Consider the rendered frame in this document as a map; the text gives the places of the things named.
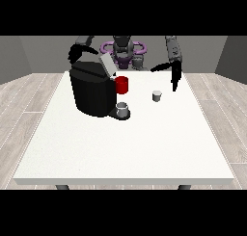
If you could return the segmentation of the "small grey cup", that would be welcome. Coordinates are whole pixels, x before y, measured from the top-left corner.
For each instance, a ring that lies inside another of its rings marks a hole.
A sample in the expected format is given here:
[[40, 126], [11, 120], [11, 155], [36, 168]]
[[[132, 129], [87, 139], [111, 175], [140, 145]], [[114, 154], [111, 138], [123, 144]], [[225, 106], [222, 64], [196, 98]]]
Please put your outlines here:
[[124, 118], [127, 116], [128, 114], [128, 106], [125, 102], [119, 102], [116, 105], [116, 109], [117, 109], [117, 116], [120, 118]]

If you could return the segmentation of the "red pod holder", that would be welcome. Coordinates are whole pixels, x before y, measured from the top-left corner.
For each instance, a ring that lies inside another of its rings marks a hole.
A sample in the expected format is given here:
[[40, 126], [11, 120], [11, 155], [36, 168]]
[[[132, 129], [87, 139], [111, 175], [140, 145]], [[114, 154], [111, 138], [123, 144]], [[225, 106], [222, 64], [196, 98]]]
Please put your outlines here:
[[125, 94], [128, 92], [128, 78], [125, 76], [118, 76], [115, 79], [116, 93]]

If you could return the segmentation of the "black coffee machine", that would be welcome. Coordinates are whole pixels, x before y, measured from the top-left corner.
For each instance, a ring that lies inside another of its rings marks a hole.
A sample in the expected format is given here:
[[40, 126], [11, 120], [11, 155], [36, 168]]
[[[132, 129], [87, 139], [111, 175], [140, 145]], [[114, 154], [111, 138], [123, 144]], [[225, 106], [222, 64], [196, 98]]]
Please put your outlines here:
[[124, 118], [117, 116], [116, 78], [107, 76], [101, 63], [77, 61], [69, 71], [76, 107], [82, 113], [98, 118], [112, 117], [118, 120], [130, 118], [130, 111]]

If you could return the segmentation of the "pale grey machine lid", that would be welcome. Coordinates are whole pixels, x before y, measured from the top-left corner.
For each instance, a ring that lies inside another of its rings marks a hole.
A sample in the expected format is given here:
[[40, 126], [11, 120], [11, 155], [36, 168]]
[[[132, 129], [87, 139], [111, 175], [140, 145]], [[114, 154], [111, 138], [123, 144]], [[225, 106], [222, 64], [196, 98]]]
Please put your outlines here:
[[101, 64], [103, 65], [107, 75], [109, 77], [112, 77], [113, 74], [117, 71], [117, 68], [116, 68], [110, 54], [105, 53], [105, 54], [101, 55], [99, 57], [99, 60], [100, 60]]

